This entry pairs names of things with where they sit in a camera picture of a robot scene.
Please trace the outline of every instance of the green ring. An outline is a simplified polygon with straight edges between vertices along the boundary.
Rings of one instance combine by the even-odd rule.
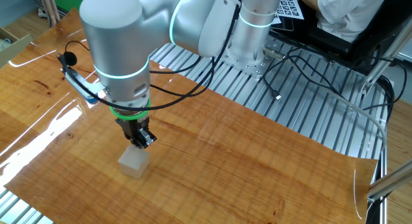
[[[147,102],[147,107],[151,107],[151,100],[149,98],[149,101]],[[142,111],[137,115],[121,115],[119,113],[117,113],[113,107],[110,107],[110,111],[112,112],[112,114],[114,114],[117,118],[122,119],[122,120],[138,120],[139,118],[143,118],[145,117],[149,112],[148,111]]]

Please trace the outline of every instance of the white shirt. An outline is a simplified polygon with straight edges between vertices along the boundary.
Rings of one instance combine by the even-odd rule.
[[[366,29],[384,0],[317,0],[317,27],[353,42]]]

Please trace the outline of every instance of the black chair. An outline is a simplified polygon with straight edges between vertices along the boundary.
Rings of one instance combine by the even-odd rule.
[[[315,46],[322,51],[332,53],[346,62],[368,64],[368,61],[358,61],[371,57],[380,50],[385,41],[393,41],[402,25],[412,16],[412,0],[385,0],[368,27],[350,43],[326,31],[313,26],[309,30],[305,44]]]

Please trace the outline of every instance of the wooden table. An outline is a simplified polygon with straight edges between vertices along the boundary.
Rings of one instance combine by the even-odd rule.
[[[150,112],[151,163],[140,180],[120,173],[129,142],[108,107],[85,103],[66,82],[56,58],[83,39],[73,10],[0,70],[0,183],[54,222],[365,222],[375,160],[336,153],[213,91]],[[95,80],[89,53],[70,51]],[[178,93],[195,86],[181,75],[151,80]],[[151,98],[175,99],[153,89]]]

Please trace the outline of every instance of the white cube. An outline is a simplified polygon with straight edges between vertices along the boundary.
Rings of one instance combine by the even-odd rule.
[[[133,145],[127,147],[123,155],[118,159],[120,171],[134,178],[141,178],[149,165],[149,153]]]

